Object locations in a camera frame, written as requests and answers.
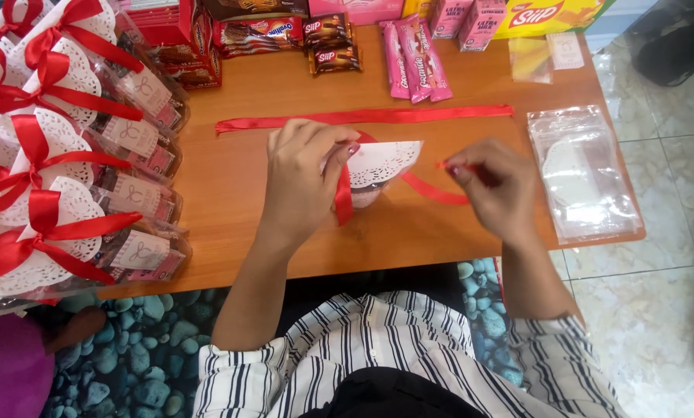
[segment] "striped shirt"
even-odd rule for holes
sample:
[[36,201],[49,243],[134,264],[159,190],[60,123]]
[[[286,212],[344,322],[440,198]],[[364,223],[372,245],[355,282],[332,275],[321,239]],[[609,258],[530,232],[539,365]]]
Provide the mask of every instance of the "striped shirt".
[[575,317],[514,320],[508,335],[519,389],[473,357],[468,320],[425,295],[337,295],[257,351],[200,349],[194,415],[292,417],[332,401],[354,370],[407,370],[489,417],[625,418]]

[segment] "shirt sleeve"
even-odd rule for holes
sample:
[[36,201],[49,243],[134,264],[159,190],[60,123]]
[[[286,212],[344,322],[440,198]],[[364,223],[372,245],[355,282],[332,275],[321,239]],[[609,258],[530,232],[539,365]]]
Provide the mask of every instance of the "shirt sleeve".
[[528,393],[560,411],[586,418],[626,418],[600,359],[575,317],[515,319],[509,349]]
[[269,413],[284,385],[287,347],[276,338],[257,351],[200,349],[200,385],[193,417],[254,418]]

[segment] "painted fingernail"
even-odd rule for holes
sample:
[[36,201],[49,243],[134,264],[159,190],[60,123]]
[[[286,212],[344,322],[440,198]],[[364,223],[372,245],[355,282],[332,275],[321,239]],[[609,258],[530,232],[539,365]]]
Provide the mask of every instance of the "painted fingernail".
[[458,176],[458,167],[456,166],[445,166],[445,171],[450,175],[450,177]]

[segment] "wooden table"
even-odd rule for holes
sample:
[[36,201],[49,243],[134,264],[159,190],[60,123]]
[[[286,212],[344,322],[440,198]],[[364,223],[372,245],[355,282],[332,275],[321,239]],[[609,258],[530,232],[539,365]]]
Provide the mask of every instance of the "wooden table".
[[[455,39],[435,41],[454,98],[412,106],[389,94],[383,40],[377,26],[357,29],[365,71],[313,78],[301,53],[270,53],[224,61],[221,89],[193,91],[192,117],[181,132],[184,162],[175,189],[185,199],[180,225],[190,229],[193,259],[172,282],[134,283],[102,291],[101,298],[206,289],[231,285],[254,237],[264,202],[267,164],[264,129],[216,136],[215,122],[229,118],[301,115],[369,108],[455,107],[509,104],[513,118],[466,118],[431,123],[356,125],[378,140],[424,140],[412,172],[445,190],[460,191],[435,163],[475,140],[494,135],[532,156],[527,133],[529,111],[596,104],[607,112],[590,56],[585,67],[555,71],[554,84],[515,83],[508,43],[493,41],[485,52],[458,52]],[[579,38],[588,51],[584,37]],[[626,175],[620,152],[621,171]],[[548,248],[556,239],[542,186],[535,219]],[[643,228],[587,245],[641,240]],[[315,233],[295,254],[288,278],[415,266],[500,255],[501,243],[476,221],[469,206],[443,205],[419,196],[405,182],[342,228],[336,219]]]

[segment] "woman's hand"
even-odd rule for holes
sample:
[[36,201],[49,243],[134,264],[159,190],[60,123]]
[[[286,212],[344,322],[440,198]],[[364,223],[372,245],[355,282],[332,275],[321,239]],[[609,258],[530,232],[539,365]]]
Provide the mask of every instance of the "woman's hand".
[[[481,165],[499,181],[487,187],[468,166]],[[463,148],[446,160],[448,174],[465,190],[479,222],[515,246],[537,235],[533,223],[535,164],[495,138]]]
[[288,120],[270,133],[265,209],[257,232],[271,248],[295,252],[329,214],[342,167],[360,148],[345,144],[324,156],[336,142],[360,138],[357,131],[306,119]]

